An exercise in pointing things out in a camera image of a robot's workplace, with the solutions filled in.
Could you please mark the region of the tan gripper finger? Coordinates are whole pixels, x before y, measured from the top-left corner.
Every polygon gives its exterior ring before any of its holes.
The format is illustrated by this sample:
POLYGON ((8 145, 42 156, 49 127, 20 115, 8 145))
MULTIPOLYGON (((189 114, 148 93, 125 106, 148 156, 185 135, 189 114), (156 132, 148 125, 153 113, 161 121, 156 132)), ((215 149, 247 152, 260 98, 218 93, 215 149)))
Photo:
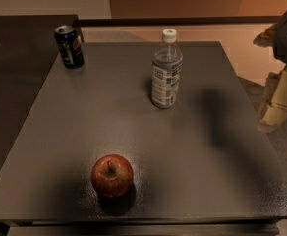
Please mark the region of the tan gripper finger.
POLYGON ((270 133, 287 119, 287 65, 279 73, 270 72, 258 109, 257 128, 270 133))
POLYGON ((273 39, 277 32, 277 25, 273 24, 267 28, 264 32, 260 33, 253 40, 253 44, 259 47, 272 47, 273 39))

